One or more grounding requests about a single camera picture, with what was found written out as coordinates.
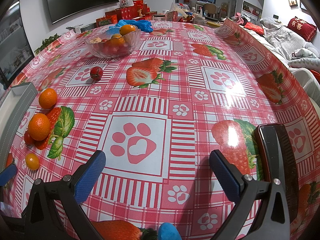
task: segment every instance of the red gift box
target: red gift box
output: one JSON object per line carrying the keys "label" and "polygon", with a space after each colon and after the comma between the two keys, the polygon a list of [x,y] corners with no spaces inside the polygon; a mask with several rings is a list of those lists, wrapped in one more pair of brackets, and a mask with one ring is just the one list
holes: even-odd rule
{"label": "red gift box", "polygon": [[114,14],[114,15],[105,16],[105,17],[96,19],[96,23],[97,23],[97,27],[101,27],[109,24],[117,24],[118,19],[117,19],[117,16]]}

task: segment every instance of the glass bowl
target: glass bowl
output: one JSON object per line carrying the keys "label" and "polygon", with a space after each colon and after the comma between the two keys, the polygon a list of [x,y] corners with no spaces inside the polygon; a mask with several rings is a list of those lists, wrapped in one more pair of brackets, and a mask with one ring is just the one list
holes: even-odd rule
{"label": "glass bowl", "polygon": [[[100,58],[115,58],[130,54],[138,45],[141,30],[136,28],[134,32],[130,32],[121,38],[113,38],[113,34],[119,33],[119,27],[113,27],[105,33],[98,33],[84,40],[92,55]],[[107,39],[106,42],[90,43],[90,41],[100,38]]]}

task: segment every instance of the red cherry tomato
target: red cherry tomato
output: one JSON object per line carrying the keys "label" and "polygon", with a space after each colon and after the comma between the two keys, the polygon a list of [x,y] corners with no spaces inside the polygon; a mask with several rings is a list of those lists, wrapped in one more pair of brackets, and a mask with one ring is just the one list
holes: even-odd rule
{"label": "red cherry tomato", "polygon": [[23,139],[24,139],[24,142],[26,143],[26,145],[28,145],[28,146],[35,144],[35,140],[33,138],[31,138],[28,130],[26,130],[26,132],[24,133]]}
{"label": "red cherry tomato", "polygon": [[90,70],[90,76],[93,80],[100,80],[103,75],[103,69],[95,66]]}

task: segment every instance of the blue plastic glove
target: blue plastic glove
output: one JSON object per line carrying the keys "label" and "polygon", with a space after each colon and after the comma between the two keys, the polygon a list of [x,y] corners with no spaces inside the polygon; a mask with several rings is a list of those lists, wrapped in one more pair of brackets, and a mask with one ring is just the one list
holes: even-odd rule
{"label": "blue plastic glove", "polygon": [[142,30],[143,32],[146,32],[146,33],[153,32],[153,28],[151,28],[151,22],[149,22],[147,20],[139,20],[139,21],[136,21],[136,20],[120,20],[115,25],[115,27],[122,27],[123,25],[127,25],[127,24],[136,25],[140,30]]}
{"label": "blue plastic glove", "polygon": [[158,230],[158,240],[182,240],[173,224],[163,223]]}

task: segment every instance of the tablecloth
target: tablecloth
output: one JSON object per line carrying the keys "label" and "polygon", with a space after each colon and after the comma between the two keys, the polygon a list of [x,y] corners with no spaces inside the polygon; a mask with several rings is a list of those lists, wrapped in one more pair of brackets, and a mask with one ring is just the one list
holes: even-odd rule
{"label": "tablecloth", "polygon": [[[81,204],[90,220],[123,219],[154,229],[170,222],[182,239],[209,239],[234,206],[208,165],[210,152],[221,149],[212,127],[223,120],[237,122],[244,134],[262,123],[284,123],[300,187],[319,181],[319,118],[297,80],[266,47],[230,20],[217,29],[178,22],[152,25],[162,31],[143,33],[130,55],[114,59],[94,57],[84,44],[108,26],[81,35],[70,31],[20,73],[14,84],[31,81],[39,91],[54,88],[56,107],[70,107],[75,125],[63,140],[60,158],[47,157],[50,145],[44,150],[27,147],[23,134],[29,120],[47,112],[38,104],[39,95],[35,98],[12,143],[19,170],[7,186],[3,210],[20,216],[36,178],[59,180],[99,149],[106,154],[106,166]],[[150,58],[174,66],[172,72],[157,69],[164,80],[146,88],[130,86],[128,68]],[[89,75],[94,66],[104,70],[98,82]],[[265,74],[276,75],[279,82],[282,96],[275,103],[257,82]],[[246,141],[249,172],[259,179],[252,146]],[[38,171],[26,167],[30,152],[39,156]],[[311,220],[319,205],[316,197],[291,239]],[[56,204],[75,236],[61,203]],[[256,202],[239,237],[247,233],[257,208]]]}

